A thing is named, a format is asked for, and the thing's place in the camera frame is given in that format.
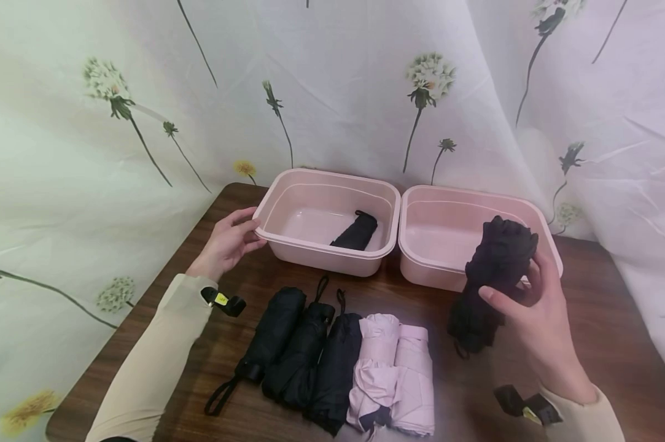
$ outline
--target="pink plastic basin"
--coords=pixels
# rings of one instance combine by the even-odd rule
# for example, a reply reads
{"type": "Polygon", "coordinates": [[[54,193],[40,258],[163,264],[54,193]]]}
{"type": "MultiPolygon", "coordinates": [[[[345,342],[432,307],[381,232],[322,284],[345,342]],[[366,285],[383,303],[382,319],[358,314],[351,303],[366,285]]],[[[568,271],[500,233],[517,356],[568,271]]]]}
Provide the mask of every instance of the pink plastic basin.
{"type": "Polygon", "coordinates": [[[422,185],[408,189],[401,205],[401,273],[414,284],[461,292],[467,280],[464,266],[482,240],[482,224],[495,215],[538,233],[538,250],[554,260],[563,274],[563,262],[546,220],[531,202],[422,185]]]}
{"type": "Polygon", "coordinates": [[[290,169],[281,173],[254,214],[256,231],[278,259],[355,276],[371,276],[396,245],[401,194],[387,182],[340,173],[290,169]],[[366,250],[329,245],[362,210],[378,227],[366,250]]]}

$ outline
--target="black folded umbrella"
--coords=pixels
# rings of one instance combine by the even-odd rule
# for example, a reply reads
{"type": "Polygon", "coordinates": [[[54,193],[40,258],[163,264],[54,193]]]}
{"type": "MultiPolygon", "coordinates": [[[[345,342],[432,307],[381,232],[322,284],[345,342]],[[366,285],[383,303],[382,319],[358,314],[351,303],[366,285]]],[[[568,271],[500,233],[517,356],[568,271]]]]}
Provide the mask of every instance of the black folded umbrella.
{"type": "Polygon", "coordinates": [[[328,281],[327,275],[320,279],[315,301],[303,313],[284,353],[263,378],[263,394],[292,409],[303,409],[313,396],[317,360],[334,316],[333,306],[318,302],[328,281]]]}
{"type": "Polygon", "coordinates": [[[336,436],[347,419],[349,391],[352,389],[354,364],[362,346],[362,332],[356,313],[345,313],[344,292],[337,289],[340,316],[334,320],[317,365],[313,399],[303,415],[326,432],[336,436]]]}
{"type": "Polygon", "coordinates": [[[467,283],[450,308],[448,333],[455,337],[455,349],[464,359],[491,346],[497,327],[504,321],[500,312],[480,298],[480,287],[489,285],[520,301],[522,290],[516,285],[527,273],[538,241],[531,229],[499,215],[484,223],[482,242],[465,266],[467,283]]]}
{"type": "Polygon", "coordinates": [[[254,339],[234,369],[234,377],[213,392],[205,405],[205,414],[218,416],[240,380],[261,382],[269,366],[286,347],[304,307],[305,294],[295,287],[284,287],[273,295],[256,327],[254,339]],[[212,409],[212,405],[222,392],[224,396],[212,409]]]}
{"type": "Polygon", "coordinates": [[[361,210],[355,212],[357,218],[354,223],[347,227],[331,246],[344,247],[346,249],[364,250],[367,248],[372,235],[377,228],[377,220],[372,215],[361,210]]]}

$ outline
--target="yellow label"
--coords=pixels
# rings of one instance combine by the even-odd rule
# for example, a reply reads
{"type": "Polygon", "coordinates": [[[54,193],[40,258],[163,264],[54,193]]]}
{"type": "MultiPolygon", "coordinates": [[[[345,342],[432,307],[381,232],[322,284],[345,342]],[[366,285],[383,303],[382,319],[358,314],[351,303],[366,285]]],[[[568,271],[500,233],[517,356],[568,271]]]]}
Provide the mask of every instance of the yellow label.
{"type": "Polygon", "coordinates": [[[214,299],[214,302],[220,306],[226,306],[229,302],[229,298],[224,296],[224,293],[217,293],[217,297],[214,299]]]}
{"type": "Polygon", "coordinates": [[[525,406],[522,411],[524,411],[524,417],[526,419],[529,419],[531,422],[535,424],[542,425],[541,419],[539,419],[539,417],[536,414],[534,414],[534,412],[531,411],[531,409],[529,409],[528,406],[525,406]]]}

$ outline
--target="hand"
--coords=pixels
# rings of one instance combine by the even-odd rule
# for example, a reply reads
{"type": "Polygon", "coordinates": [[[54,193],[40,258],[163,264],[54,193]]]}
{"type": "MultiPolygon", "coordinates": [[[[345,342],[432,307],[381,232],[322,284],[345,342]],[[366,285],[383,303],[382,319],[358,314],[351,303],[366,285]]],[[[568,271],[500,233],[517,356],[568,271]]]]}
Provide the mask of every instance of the hand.
{"type": "Polygon", "coordinates": [[[597,392],[575,354],[556,265],[537,252],[529,266],[528,278],[531,288],[524,288],[524,298],[530,306],[523,306],[487,286],[480,288],[480,296],[504,313],[507,324],[527,350],[529,366],[543,386],[578,404],[597,401],[597,392]]]}
{"type": "Polygon", "coordinates": [[[216,223],[202,253],[192,262],[185,274],[205,276],[219,282],[221,276],[233,269],[244,255],[265,246],[266,240],[254,233],[254,230],[261,225],[261,220],[252,219],[239,223],[251,217],[254,211],[256,207],[236,210],[216,223]]]}

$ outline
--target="folded umbrella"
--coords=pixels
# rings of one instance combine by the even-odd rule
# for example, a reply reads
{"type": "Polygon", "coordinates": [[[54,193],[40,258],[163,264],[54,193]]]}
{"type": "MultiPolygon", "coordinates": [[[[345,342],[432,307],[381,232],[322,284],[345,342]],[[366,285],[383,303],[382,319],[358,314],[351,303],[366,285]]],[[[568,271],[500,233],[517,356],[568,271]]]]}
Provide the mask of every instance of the folded umbrella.
{"type": "Polygon", "coordinates": [[[435,431],[433,361],[428,351],[428,330],[401,325],[394,366],[399,369],[398,401],[391,408],[391,424],[412,436],[435,431]]]}
{"type": "Polygon", "coordinates": [[[331,246],[344,247],[352,250],[364,250],[372,239],[374,231],[377,228],[377,220],[372,215],[361,210],[355,212],[357,218],[354,223],[347,227],[331,246]]]}
{"type": "Polygon", "coordinates": [[[478,291],[482,285],[506,293],[519,301],[517,283],[529,269],[539,238],[531,229],[499,215],[484,223],[482,242],[465,266],[467,283],[461,297],[450,308],[448,333],[455,337],[455,349],[463,358],[494,343],[497,327],[504,321],[478,291]]]}
{"type": "Polygon", "coordinates": [[[377,313],[359,320],[362,346],[354,366],[354,386],[349,392],[347,422],[362,432],[374,424],[391,421],[391,406],[396,402],[398,368],[394,367],[399,342],[399,320],[377,313]]]}
{"type": "Polygon", "coordinates": [[[319,303],[329,278],[323,276],[315,301],[303,313],[281,357],[266,371],[263,394],[293,409],[303,409],[313,396],[317,361],[332,322],[334,307],[319,303]]]}
{"type": "Polygon", "coordinates": [[[304,307],[305,294],[295,287],[284,287],[273,295],[256,327],[254,339],[244,357],[236,365],[234,377],[213,392],[205,405],[205,414],[218,416],[240,380],[261,382],[266,370],[284,350],[304,307]],[[224,396],[212,409],[212,405],[222,392],[224,396]]]}
{"type": "Polygon", "coordinates": [[[313,399],[303,413],[306,419],[336,436],[344,424],[349,408],[354,365],[359,358],[362,332],[356,313],[345,313],[344,292],[337,290],[341,312],[330,329],[322,357],[317,365],[313,399]]]}

